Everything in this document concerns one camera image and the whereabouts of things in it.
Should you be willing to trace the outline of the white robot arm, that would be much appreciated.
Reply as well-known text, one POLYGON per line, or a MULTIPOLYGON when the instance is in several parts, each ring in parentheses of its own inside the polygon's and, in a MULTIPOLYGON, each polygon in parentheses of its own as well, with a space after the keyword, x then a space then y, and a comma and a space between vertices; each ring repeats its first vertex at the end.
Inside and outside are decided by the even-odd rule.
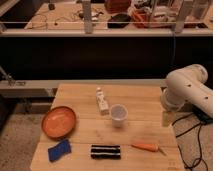
POLYGON ((171 71, 165 79, 162 106, 167 111, 178 111, 188 101, 213 118, 213 89, 205 85, 207 79, 208 72, 200 64, 171 71))

